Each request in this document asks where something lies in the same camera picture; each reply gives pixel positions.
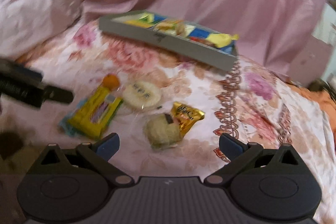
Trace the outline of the rice cracker packet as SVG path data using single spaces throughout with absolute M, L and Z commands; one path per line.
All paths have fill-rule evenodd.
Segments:
M 136 110 L 149 110 L 159 105 L 162 92 L 155 84 L 135 81 L 126 85 L 122 98 L 126 104 Z

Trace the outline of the red spicy snack packet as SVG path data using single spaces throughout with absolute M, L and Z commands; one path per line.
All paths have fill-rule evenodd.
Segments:
M 212 48 L 217 48 L 217 46 L 214 43 L 212 43 L 212 42 L 210 42 L 206 39 L 203 39 L 203 38 L 197 38 L 197 37 L 191 36 L 191 37 L 189 37 L 189 39 L 194 41 L 194 42 L 198 42 L 198 43 L 201 43 L 203 45 L 206 45 L 206 46 L 209 46 L 209 47 L 212 47 Z

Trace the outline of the orange tangerine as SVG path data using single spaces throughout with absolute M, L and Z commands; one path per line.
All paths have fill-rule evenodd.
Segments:
M 108 74 L 102 79 L 101 85 L 110 90 L 114 90 L 120 87 L 120 80 L 116 75 Z

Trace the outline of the floral quilt bedspread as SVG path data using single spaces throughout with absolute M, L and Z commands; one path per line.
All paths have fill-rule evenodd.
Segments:
M 96 21 L 78 23 L 23 55 L 21 62 L 43 72 L 45 80 L 75 94 L 71 105 L 47 102 L 39 110 L 2 98 L 1 132 L 19 134 L 24 146 L 1 161 L 1 182 L 11 198 L 44 145 L 72 148 L 85 137 L 63 131 L 60 121 L 108 75 L 122 86 L 136 80 L 155 84 L 162 92 L 161 112 L 181 102 L 202 110 L 183 141 L 168 149 L 152 149 L 143 133 L 150 118 L 123 104 L 109 132 L 121 146 L 111 163 L 133 177 L 199 176 L 205 178 L 227 163 L 219 136 L 230 133 L 240 141 L 265 148 L 290 143 L 322 189 L 314 219 L 335 223 L 335 144 L 329 116 L 301 90 L 282 82 L 256 62 L 239 57 L 230 73 L 127 39 L 100 32 Z

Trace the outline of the pale pink duvet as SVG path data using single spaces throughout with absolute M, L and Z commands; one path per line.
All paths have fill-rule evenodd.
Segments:
M 60 34 L 81 14 L 81 0 L 1 0 L 1 57 L 17 59 Z

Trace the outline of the golden snack packet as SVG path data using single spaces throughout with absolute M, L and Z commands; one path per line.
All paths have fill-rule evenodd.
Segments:
M 196 122 L 205 118 L 202 110 L 177 101 L 173 103 L 171 115 L 179 124 L 181 137 L 185 137 Z

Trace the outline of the grey shallow snack box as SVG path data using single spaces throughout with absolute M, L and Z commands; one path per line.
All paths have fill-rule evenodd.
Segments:
M 139 18 L 141 13 L 142 11 L 131 11 L 122 14 L 104 15 L 98 20 L 99 28 L 106 34 L 139 40 L 223 71 L 230 71 L 238 60 L 236 50 L 233 50 L 232 53 L 225 53 L 183 36 L 174 36 L 162 31 L 155 31 L 151 27 L 143 28 L 126 23 L 128 20 Z

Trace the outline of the sandwich bread packet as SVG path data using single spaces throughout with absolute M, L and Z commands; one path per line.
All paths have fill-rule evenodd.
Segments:
M 156 31 L 168 32 L 169 34 L 181 35 L 185 32 L 185 24 L 182 20 L 165 19 L 154 27 Z

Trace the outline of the orange cloth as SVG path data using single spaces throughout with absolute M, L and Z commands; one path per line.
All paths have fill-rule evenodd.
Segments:
M 309 91 L 307 88 L 297 87 L 293 84 L 287 83 L 287 85 L 291 88 L 292 91 L 297 92 L 299 95 L 303 96 L 304 98 L 317 102 L 319 107 L 322 111 L 326 112 L 329 116 L 329 124 L 331 126 L 331 130 L 335 135 L 336 130 L 336 106 L 335 102 L 331 99 L 329 93 L 325 90 L 320 92 L 312 92 Z

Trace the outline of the green cookie packet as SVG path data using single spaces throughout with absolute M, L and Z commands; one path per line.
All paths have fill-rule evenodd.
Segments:
M 155 149 L 174 146 L 183 139 L 179 123 L 168 113 L 151 115 L 143 127 L 143 133 Z

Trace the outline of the yellow candy bar packet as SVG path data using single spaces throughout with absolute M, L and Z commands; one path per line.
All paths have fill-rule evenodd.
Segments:
M 122 98 L 116 97 L 108 88 L 99 86 L 59 122 L 59 127 L 69 136 L 83 135 L 98 140 L 121 105 Z

